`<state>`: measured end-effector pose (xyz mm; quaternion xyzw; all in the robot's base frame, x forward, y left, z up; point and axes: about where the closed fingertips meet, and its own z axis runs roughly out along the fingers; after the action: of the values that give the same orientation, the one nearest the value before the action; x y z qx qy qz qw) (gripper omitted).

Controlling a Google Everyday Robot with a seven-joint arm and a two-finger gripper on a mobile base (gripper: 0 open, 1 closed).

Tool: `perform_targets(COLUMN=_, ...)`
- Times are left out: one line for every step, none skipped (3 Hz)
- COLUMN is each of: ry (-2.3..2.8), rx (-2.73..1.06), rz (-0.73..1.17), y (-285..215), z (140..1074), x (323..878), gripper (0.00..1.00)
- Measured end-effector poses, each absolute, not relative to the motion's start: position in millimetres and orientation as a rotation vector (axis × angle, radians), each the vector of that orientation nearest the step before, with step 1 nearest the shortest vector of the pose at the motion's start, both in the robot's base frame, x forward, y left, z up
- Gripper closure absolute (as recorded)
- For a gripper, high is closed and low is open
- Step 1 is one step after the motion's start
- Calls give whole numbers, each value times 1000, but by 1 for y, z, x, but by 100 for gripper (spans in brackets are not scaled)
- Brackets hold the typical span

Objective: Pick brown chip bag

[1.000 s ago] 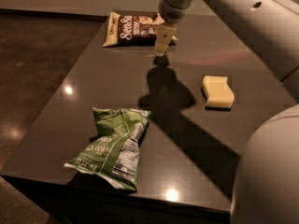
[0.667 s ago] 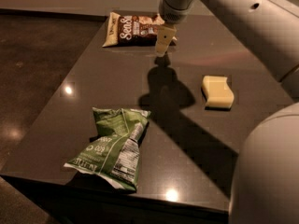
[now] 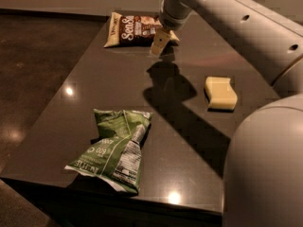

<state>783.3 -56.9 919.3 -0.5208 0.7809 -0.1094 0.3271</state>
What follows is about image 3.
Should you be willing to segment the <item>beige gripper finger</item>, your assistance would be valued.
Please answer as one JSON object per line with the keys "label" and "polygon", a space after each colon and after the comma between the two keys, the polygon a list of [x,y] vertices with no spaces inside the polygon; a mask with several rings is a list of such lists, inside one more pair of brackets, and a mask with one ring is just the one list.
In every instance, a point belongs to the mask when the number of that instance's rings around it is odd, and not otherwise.
{"label": "beige gripper finger", "polygon": [[153,42],[151,44],[151,52],[153,55],[159,56],[166,45],[168,44],[169,40],[171,38],[170,31],[166,30],[164,28],[159,28],[154,37]]}

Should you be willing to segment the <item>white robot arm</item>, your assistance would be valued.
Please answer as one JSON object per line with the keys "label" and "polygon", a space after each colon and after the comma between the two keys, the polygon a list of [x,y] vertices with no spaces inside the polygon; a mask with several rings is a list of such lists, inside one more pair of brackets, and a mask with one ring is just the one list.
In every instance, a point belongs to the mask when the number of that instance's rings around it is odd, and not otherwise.
{"label": "white robot arm", "polygon": [[197,12],[249,61],[279,99],[237,128],[223,174],[223,227],[303,227],[303,33],[252,0],[164,0],[160,54],[169,32]]}

